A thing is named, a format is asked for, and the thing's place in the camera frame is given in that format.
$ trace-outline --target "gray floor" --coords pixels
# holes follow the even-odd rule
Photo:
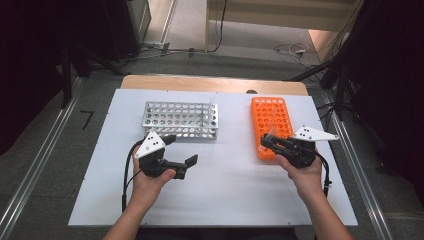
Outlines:
[[[118,65],[133,74],[217,76],[270,81],[289,79],[305,70],[304,66],[293,62],[290,56],[286,56],[285,59],[267,60],[265,57],[251,58],[248,55],[222,54],[196,54],[189,58],[187,54],[175,54],[161,58],[137,59]],[[106,233],[107,228],[67,226],[112,96],[123,79],[122,76],[116,76],[108,70],[97,67],[95,69],[90,79],[83,79],[79,99],[11,232],[10,239],[99,239]],[[303,83],[307,86],[316,106],[320,106],[325,102],[316,80],[314,76],[305,79]],[[30,124],[16,144],[0,156],[0,209],[5,210],[8,201],[35,159],[60,112],[61,98],[62,95],[59,93]],[[81,113],[81,110],[94,112],[84,130],[82,128],[87,121],[87,114]],[[324,114],[325,111],[326,109],[323,109],[320,113]],[[345,112],[345,117],[349,136],[381,209],[386,215],[394,239],[422,239],[423,207],[412,186],[399,176],[375,171],[379,161],[365,127],[354,123],[348,112]],[[329,131],[334,132],[333,126],[330,126]],[[343,147],[335,142],[333,150],[359,223],[359,226],[351,227],[349,230],[356,239],[378,239],[352,170],[346,161]],[[296,232],[301,240],[313,239],[310,227],[296,228]],[[219,229],[214,229],[205,232],[205,235],[210,236],[210,239],[218,239],[219,233]]]

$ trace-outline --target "orange plastic rack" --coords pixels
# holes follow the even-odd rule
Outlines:
[[[280,138],[293,136],[286,102],[279,97],[254,97],[250,108],[258,157],[262,160],[273,160],[275,154],[261,146],[261,137],[265,133],[271,133]]]

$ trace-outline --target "person's right arm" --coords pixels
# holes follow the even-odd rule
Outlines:
[[[286,158],[277,155],[280,166],[296,185],[299,197],[308,209],[315,234],[322,240],[353,239],[325,196],[321,186],[322,162],[318,157],[310,167],[297,169]]]

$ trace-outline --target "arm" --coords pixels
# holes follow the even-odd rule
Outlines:
[[[280,155],[276,158],[296,185],[297,193],[308,209],[317,238],[353,239],[322,191],[321,160],[316,158],[310,167],[297,169],[286,158]]]
[[[133,156],[134,174],[139,170],[138,160]],[[144,215],[155,203],[162,187],[175,176],[174,170],[167,170],[157,178],[150,178],[140,172],[133,179],[133,192],[128,206],[112,226],[104,239],[134,240]]]

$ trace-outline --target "white tabletop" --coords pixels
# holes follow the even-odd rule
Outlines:
[[[250,116],[254,96],[263,95],[116,90],[69,225],[110,226],[120,216],[125,162],[131,146],[144,136],[141,120],[146,101],[209,103],[211,99],[219,107],[218,138],[177,140],[166,147],[168,161],[183,162],[198,154],[198,163],[188,169],[184,180],[165,185],[142,225],[310,225],[306,207],[286,172],[257,158]],[[322,130],[311,97],[272,96],[285,99],[294,131],[302,125]],[[330,165],[331,205],[345,225],[357,225],[328,142],[317,142],[317,148]]]

